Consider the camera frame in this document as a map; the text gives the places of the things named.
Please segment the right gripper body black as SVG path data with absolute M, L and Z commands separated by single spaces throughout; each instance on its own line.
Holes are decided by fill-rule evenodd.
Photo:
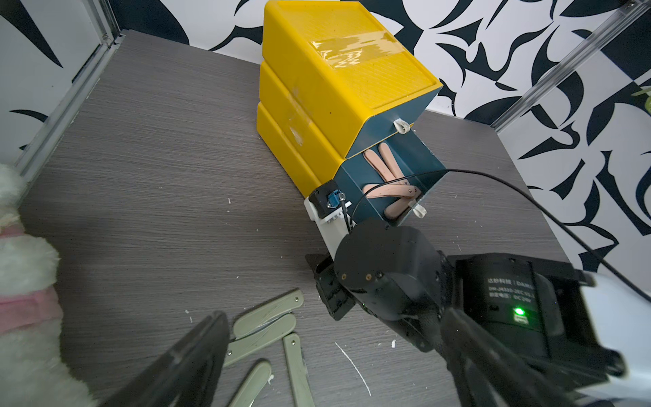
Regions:
M 333 320 L 359 306 L 419 351 L 443 351 L 440 323 L 454 303 L 454 268 L 421 231 L 366 220 L 334 256 L 306 260 Z

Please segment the yellow teal drawer cabinet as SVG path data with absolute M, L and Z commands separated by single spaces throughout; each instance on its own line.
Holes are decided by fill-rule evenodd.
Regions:
M 435 78 L 361 3 L 264 7 L 257 130 L 303 196 L 410 130 Z

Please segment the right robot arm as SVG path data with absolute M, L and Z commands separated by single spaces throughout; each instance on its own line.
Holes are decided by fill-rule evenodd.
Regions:
M 650 403 L 650 304 L 608 276 L 515 254 L 447 256 L 380 220 L 306 259 L 333 319 L 359 305 L 438 353 L 464 406 Z

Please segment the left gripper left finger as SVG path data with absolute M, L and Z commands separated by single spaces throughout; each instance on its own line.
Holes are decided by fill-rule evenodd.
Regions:
M 230 327 L 215 311 L 103 406 L 210 406 L 224 366 Z

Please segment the pink folding knife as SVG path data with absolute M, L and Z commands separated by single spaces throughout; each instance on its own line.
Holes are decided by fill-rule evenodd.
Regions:
M 414 212 L 420 219 L 427 215 L 427 210 L 416 202 L 415 199 L 400 198 L 384 210 L 384 215 L 388 220 L 398 220 L 403 214 Z
M 387 143 L 381 143 L 379 145 L 378 151 L 380 153 L 382 164 L 380 165 L 380 169 L 377 172 L 381 175 L 381 178 L 384 181 L 393 181 L 398 178 L 402 179 L 405 177 L 405 174 L 403 174 L 398 161 L 396 161 L 393 155 L 393 151 Z M 397 184 L 409 185 L 410 182 L 402 179 L 401 181 L 397 181 Z
M 363 186 L 367 198 L 418 198 L 421 191 L 410 184 L 390 183 L 387 185 L 368 184 Z
M 391 172 L 383 159 L 373 150 L 368 149 L 364 151 L 364 159 L 371 165 L 371 167 L 380 175 L 385 182 L 393 181 L 396 176 Z

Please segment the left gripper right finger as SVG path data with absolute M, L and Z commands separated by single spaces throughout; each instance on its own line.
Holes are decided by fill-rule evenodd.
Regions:
M 564 392 L 531 369 L 464 312 L 449 309 L 441 323 L 445 359 L 463 406 L 572 406 Z

